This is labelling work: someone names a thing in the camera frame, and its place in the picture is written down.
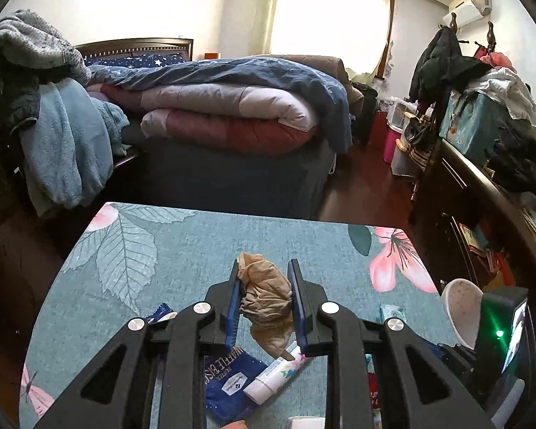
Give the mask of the brown paper tissue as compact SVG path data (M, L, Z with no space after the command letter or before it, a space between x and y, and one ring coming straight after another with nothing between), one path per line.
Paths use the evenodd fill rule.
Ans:
M250 321L250 334L272 358L294 361L287 351L294 331L290 281L261 254L242 252L237 263L244 288L240 312Z

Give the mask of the blue waffle biscuit wrapper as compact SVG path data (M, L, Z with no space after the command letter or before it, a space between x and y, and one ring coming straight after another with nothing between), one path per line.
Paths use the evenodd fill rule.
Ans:
M255 411L254 403L244 389L267 365L241 347L215 356L206 356L204 363L205 406L219 426L246 419Z

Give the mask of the white tube with pink cap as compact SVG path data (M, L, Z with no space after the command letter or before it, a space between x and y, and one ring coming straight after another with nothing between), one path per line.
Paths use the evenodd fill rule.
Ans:
M244 388L246 397L254 404L261 406L276 396L309 361L296 341L287 347L287 352L292 356L292 361L279 357Z

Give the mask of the white pink-dotted trash bin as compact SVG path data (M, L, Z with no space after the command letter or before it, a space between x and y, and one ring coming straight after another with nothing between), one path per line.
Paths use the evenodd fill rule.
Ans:
M443 307L458 342L472 350L479 331L482 296L483 291L466 279L452 280L441 294Z

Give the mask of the small blue white wrapper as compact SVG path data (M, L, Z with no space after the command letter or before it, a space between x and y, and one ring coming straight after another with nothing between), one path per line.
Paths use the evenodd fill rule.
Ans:
M145 321L147 324L156 324L157 322L175 319L176 316L176 311L170 308L166 303L162 303L153 314L150 314L145 318Z

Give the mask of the small teal wrapper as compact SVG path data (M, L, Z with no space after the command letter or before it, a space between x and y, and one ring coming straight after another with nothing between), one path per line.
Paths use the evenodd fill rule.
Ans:
M381 322L386 322L390 319L398 319L403 322L407 321L406 310L401 306L392 304L381 304L379 306L379 317L381 318Z

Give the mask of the dark wooden cabinet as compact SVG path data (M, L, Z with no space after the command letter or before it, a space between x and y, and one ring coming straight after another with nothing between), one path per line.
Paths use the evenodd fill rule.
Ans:
M445 139L416 183L410 223L439 291L456 278L483 287L493 277L468 248L460 230L464 225L502 256L516 286L536 295L536 233L482 169Z

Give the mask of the pink storage container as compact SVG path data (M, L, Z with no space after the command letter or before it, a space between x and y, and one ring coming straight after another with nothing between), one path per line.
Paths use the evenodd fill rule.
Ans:
M390 165L396 149L396 140L401 138L401 131L389 128L386 134L384 147L383 147L383 161Z

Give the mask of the black suitcase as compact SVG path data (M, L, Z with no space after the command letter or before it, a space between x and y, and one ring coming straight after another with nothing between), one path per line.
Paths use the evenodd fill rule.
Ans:
M351 123L351 132L354 142L365 146L369 141L374 115L378 109L378 93L376 89L364 83L355 82L353 86L363 95L363 103L361 112Z

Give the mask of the pink and red folded quilt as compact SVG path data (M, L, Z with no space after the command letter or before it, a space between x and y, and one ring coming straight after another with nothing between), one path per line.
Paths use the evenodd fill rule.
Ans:
M145 138L282 156L319 134L318 113L301 96L282 89L200 83L144 91L94 84L87 90L136 116Z

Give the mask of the pile of clothes on cabinet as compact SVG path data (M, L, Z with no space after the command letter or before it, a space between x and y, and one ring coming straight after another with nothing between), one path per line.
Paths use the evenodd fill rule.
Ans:
M468 85L468 93L480 94L506 111L492 148L484 153L484 167L509 193L536 197L536 103L531 89L501 52L488 52L477 60L489 70Z

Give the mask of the blue star-pattern duvet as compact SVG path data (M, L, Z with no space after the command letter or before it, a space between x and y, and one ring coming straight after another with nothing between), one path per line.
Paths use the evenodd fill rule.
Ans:
M287 90L316 109L331 149L347 153L352 145L347 91L339 80L315 68L268 56L191 61L155 68L94 64L91 84L104 83L129 91L158 86L229 83Z

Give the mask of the light blue fleece blanket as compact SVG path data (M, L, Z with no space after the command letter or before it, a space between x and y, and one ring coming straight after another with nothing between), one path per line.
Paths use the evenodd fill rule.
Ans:
M103 190L114 158L125 155L128 118L74 79L41 85L39 94L38 121L20 132L20 142L31 203L49 217L89 205Z

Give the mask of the black hanging jacket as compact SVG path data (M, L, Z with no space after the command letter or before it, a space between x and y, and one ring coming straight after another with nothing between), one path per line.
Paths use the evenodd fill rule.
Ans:
M408 98L429 105L448 89L464 90L474 79L486 75L492 66L472 56L463 56L455 33L442 27L421 54L411 79Z

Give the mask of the white sheer curtain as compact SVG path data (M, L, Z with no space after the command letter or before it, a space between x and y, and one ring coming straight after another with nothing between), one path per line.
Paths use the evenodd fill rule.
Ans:
M391 0L254 0L251 54L323 55L350 78L377 72L391 25Z

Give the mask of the white air conditioner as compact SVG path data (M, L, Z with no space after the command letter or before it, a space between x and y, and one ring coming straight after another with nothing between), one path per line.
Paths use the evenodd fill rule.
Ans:
M453 0L440 26L455 28L458 32L462 27L489 16L491 11L492 0Z

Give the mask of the bed with dark frame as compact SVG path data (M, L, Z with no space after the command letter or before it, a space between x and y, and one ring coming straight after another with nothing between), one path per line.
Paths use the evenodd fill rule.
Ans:
M137 67L115 58L90 62ZM125 110L130 125L126 143L141 155L135 165L141 181L130 202L181 206L222 212L312 219L321 204L328 175L340 154L334 152L320 124L319 134L282 156L216 149L171 138L145 138L139 119Z

